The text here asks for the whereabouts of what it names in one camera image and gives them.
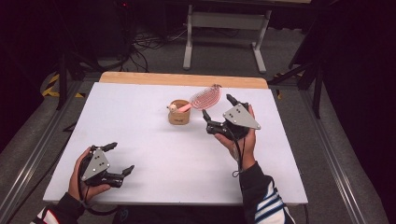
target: black sleeve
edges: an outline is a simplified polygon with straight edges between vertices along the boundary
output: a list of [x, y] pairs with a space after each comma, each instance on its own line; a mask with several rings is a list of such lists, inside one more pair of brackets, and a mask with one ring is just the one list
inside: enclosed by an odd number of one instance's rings
[[248, 224], [294, 223], [277, 192], [274, 179], [265, 175], [257, 162], [240, 173], [239, 182]]
[[84, 206], [66, 192], [58, 204], [46, 206], [32, 222], [36, 224], [77, 223], [77, 219], [84, 214], [84, 211]]

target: pink object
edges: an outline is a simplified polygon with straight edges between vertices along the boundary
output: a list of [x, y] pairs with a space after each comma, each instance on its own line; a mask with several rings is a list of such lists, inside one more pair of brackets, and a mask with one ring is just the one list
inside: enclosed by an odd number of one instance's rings
[[221, 86], [218, 84], [214, 84], [211, 87], [204, 89], [193, 95], [190, 98], [190, 103], [187, 105], [183, 105], [181, 108], [177, 110], [177, 112], [186, 112], [191, 107], [194, 107], [198, 110], [208, 109], [210, 106], [215, 105], [221, 96]]

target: white stand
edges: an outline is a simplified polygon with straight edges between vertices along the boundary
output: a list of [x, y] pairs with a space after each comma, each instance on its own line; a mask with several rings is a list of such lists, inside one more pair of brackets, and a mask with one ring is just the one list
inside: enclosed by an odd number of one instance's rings
[[265, 15], [241, 15], [227, 13], [209, 13], [209, 12], [193, 12], [192, 6], [189, 6], [189, 14], [187, 17], [187, 43], [184, 53], [183, 68], [189, 70], [191, 67], [192, 55], [192, 27], [212, 27], [212, 28], [228, 28], [240, 30], [258, 30], [259, 36], [256, 42], [251, 45], [256, 58], [260, 73], [265, 73], [265, 65], [262, 60], [261, 46], [268, 22], [271, 17], [271, 10], [267, 10]]

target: human hand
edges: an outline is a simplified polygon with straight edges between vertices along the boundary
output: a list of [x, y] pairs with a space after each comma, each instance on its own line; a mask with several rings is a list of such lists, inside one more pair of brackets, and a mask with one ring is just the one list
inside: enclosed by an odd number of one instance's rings
[[[254, 112], [253, 108], [251, 105], [248, 106], [248, 112], [250, 115], [254, 118]], [[228, 139], [221, 133], [216, 133], [215, 137], [221, 142], [228, 150], [230, 151], [231, 156], [234, 158], [233, 151], [234, 151], [234, 141]], [[242, 169], [246, 170], [250, 166], [254, 165], [256, 163], [256, 160], [254, 159], [254, 147], [256, 146], [256, 132], [254, 129], [249, 129], [247, 136], [244, 139], [239, 139], [238, 140], [238, 145], [239, 148], [241, 149], [241, 153], [243, 155], [243, 160], [242, 160]]]
[[[90, 147], [88, 147], [82, 154], [79, 156], [79, 158], [76, 161], [76, 165], [74, 168], [74, 172], [72, 176], [70, 177], [70, 182], [69, 182], [69, 191], [67, 191], [73, 198], [76, 200], [80, 200], [79, 198], [79, 193], [78, 193], [78, 181], [81, 181], [78, 178], [78, 167], [81, 164], [82, 160], [90, 153]], [[89, 187], [86, 186], [83, 182], [81, 183], [81, 192], [83, 197], [87, 195], [85, 202], [87, 203], [90, 199], [93, 198], [93, 196], [98, 195], [102, 192], [105, 192], [106, 190], [111, 189], [111, 187], [107, 184], [104, 185], [99, 185], [96, 187]]]

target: white tabletop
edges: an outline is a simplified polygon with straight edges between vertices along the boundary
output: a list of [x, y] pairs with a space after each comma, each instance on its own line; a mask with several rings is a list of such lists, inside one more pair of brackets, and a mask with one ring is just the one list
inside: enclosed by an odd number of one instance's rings
[[[241, 204], [236, 161], [205, 131], [202, 112], [193, 109], [190, 123], [172, 125], [166, 106], [189, 100], [204, 87], [95, 83], [67, 144], [44, 201], [58, 202], [67, 191], [78, 156], [91, 145], [117, 142], [106, 152], [110, 173], [135, 165], [119, 189], [94, 199], [115, 204]], [[207, 109], [212, 120], [233, 106], [230, 93], [252, 104], [262, 129], [256, 131], [255, 157], [271, 175], [285, 203], [307, 203], [288, 138], [270, 90], [222, 88], [219, 102]]]

